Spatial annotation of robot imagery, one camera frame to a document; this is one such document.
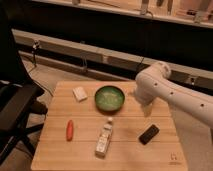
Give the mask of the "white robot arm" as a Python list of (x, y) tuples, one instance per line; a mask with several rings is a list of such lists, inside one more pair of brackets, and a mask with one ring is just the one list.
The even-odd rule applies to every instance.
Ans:
[(159, 97), (213, 129), (213, 96), (175, 84), (168, 80), (170, 75), (171, 69), (163, 61), (140, 71), (135, 78), (136, 99), (147, 106)]

